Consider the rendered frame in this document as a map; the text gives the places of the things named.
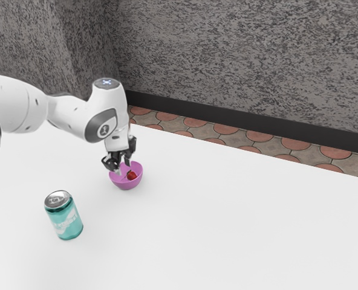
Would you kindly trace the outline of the pink bowl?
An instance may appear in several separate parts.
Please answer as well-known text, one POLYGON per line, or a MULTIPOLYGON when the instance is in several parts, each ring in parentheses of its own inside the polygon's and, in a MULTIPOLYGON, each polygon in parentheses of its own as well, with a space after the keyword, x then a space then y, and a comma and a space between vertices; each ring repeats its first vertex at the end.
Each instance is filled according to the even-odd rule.
POLYGON ((120 175, 116 174, 116 172, 109 171, 110 180, 119 189, 130 190, 137 187, 142 180, 143 166, 136 161, 131 161, 130 166, 122 162, 119 167, 119 172, 120 175), (127 175, 129 171, 134 172, 134 179, 128 179, 127 175))

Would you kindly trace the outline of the teal drink can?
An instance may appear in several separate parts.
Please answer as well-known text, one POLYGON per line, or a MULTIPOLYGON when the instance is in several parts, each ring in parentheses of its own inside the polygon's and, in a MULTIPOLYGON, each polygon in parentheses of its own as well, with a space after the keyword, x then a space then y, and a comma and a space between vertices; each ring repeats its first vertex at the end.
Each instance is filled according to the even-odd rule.
POLYGON ((58 238, 71 240, 83 231, 83 223, 73 197, 65 190, 50 193, 44 200, 44 209, 58 238))

